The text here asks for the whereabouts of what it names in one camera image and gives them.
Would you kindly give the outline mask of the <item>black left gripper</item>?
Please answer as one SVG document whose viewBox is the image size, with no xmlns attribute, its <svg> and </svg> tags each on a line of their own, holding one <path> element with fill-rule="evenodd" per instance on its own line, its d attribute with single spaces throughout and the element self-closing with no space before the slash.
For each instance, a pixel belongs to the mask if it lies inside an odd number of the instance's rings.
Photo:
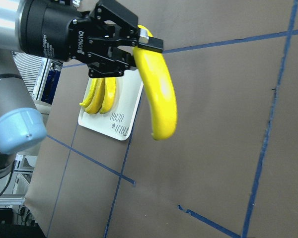
<svg viewBox="0 0 298 238">
<path fill-rule="evenodd" d="M 134 57 L 120 46 L 163 52 L 163 40 L 149 37 L 138 17 L 115 0 L 100 0 L 84 12 L 53 0 L 22 0 L 17 19 L 22 51 L 75 59 L 87 65 L 90 78 L 120 77 L 136 68 Z"/>
</svg>

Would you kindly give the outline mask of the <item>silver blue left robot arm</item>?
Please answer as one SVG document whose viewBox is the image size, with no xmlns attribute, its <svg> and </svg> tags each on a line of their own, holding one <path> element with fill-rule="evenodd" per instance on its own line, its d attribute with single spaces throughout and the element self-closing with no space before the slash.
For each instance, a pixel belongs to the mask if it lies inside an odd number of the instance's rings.
<svg viewBox="0 0 298 238">
<path fill-rule="evenodd" d="M 163 41 L 141 29 L 138 17 L 115 0 L 98 1 L 85 12 L 55 0 L 0 0 L 0 179 L 13 171 L 16 153 L 47 135 L 13 52 L 75 59 L 91 77 L 114 77 L 136 66 L 121 46 L 163 51 Z"/>
</svg>

